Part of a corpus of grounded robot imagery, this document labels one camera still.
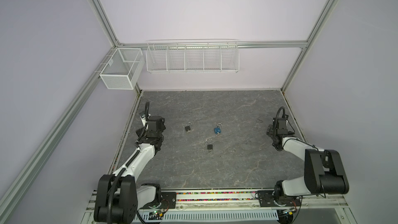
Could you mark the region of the blue padlock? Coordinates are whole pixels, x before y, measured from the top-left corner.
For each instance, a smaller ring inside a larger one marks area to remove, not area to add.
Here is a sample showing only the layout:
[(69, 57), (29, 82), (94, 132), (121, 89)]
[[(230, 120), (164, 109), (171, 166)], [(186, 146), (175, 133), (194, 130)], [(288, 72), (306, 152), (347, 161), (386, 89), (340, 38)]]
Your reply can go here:
[(221, 123), (218, 123), (217, 126), (214, 128), (214, 133), (216, 136), (219, 136), (221, 134), (221, 128), (222, 128)]

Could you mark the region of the small black padlock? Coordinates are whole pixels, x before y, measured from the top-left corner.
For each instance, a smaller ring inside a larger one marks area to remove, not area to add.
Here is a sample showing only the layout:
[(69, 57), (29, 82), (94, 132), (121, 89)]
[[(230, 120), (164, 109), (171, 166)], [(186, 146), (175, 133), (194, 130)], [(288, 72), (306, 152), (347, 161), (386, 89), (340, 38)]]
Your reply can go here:
[(211, 144), (208, 140), (205, 141), (206, 144), (206, 149), (208, 152), (212, 152), (213, 151), (213, 144)]

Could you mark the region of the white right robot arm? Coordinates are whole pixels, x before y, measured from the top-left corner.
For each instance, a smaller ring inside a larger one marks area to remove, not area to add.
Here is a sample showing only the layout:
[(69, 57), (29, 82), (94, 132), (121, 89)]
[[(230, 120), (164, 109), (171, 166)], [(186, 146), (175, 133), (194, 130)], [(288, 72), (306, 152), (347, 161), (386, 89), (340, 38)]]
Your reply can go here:
[(288, 129), (289, 125), (289, 116), (282, 106), (266, 134), (272, 139), (272, 146), (277, 151), (289, 152), (304, 161), (304, 175), (278, 181), (274, 187), (274, 199), (347, 194), (349, 182), (339, 152), (300, 140), (294, 130)]

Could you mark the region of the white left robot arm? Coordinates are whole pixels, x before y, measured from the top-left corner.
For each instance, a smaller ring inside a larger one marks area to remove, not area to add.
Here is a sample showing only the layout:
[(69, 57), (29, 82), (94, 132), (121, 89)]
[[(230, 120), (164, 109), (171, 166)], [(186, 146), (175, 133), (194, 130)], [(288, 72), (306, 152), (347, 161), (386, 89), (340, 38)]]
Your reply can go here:
[(97, 223), (130, 224), (137, 217), (144, 224), (138, 210), (147, 204), (161, 205), (159, 184), (136, 186), (143, 169), (164, 141), (165, 119), (150, 115), (149, 108), (150, 102), (146, 102), (141, 114), (143, 127), (138, 129), (133, 153), (114, 173), (105, 174), (98, 181), (93, 217)]

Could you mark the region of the white mesh box basket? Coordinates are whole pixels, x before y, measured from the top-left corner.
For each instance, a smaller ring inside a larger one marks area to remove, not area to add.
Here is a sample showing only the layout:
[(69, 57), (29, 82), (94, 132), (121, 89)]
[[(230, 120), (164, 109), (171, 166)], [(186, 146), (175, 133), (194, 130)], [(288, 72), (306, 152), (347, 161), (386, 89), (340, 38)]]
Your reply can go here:
[(134, 90), (144, 64), (141, 49), (116, 48), (99, 75), (107, 89)]

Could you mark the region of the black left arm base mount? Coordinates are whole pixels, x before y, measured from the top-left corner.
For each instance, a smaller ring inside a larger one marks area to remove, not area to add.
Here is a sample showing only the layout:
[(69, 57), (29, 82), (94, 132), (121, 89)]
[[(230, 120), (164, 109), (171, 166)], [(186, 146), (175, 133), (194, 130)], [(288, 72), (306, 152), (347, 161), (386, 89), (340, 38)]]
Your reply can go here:
[(168, 208), (174, 209), (177, 203), (177, 192), (161, 192), (157, 194), (152, 202), (148, 204), (149, 208)]

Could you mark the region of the aluminium front mounting rail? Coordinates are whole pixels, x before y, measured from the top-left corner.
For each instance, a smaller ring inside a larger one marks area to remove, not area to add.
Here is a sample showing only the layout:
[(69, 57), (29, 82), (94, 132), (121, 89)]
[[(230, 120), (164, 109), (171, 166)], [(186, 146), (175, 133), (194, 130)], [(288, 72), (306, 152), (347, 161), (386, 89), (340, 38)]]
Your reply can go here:
[[(164, 190), (163, 192), (177, 192), (177, 203), (174, 209), (142, 207), (149, 211), (158, 209), (167, 211), (225, 211), (233, 209), (286, 209), (291, 207), (261, 207), (255, 199), (258, 190), (272, 190), (270, 188), (253, 189), (182, 189)], [(347, 208), (348, 203), (341, 195), (322, 195), (301, 197), (299, 208)]]

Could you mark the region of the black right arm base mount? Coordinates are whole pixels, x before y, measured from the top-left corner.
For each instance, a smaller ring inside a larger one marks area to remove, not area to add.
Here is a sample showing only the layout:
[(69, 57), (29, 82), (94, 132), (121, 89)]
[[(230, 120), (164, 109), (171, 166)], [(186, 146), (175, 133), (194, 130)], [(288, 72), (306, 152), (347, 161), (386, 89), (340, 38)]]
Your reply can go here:
[(255, 199), (258, 200), (261, 207), (299, 207), (302, 199), (298, 196), (281, 196), (277, 200), (273, 190), (258, 190), (255, 193)]

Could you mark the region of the aluminium frame corner post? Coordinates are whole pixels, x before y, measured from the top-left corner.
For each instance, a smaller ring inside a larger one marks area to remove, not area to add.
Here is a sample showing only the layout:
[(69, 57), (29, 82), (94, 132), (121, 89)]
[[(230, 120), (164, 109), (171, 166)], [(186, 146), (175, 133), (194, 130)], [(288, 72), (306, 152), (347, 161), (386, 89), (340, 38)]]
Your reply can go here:
[(112, 47), (119, 47), (120, 42), (116, 37), (115, 31), (106, 15), (106, 12), (100, 2), (100, 0), (88, 0), (97, 20), (99, 21), (106, 37), (108, 38)]

